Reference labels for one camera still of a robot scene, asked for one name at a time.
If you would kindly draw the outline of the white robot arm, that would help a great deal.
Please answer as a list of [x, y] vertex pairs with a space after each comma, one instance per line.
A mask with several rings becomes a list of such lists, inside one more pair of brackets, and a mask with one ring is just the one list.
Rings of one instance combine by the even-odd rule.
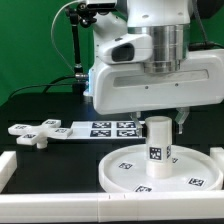
[[90, 93], [100, 114], [224, 101], [224, 50], [190, 51], [197, 0], [86, 0], [95, 14]]

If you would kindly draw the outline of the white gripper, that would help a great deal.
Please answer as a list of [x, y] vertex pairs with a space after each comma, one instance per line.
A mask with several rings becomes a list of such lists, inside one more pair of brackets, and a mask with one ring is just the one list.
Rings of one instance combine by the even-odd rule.
[[178, 108], [175, 121], [182, 134], [190, 106], [224, 100], [224, 50], [191, 52], [178, 71], [166, 74], [147, 74], [142, 64], [102, 63], [92, 89], [94, 109], [100, 114], [132, 112], [139, 136], [141, 111]]

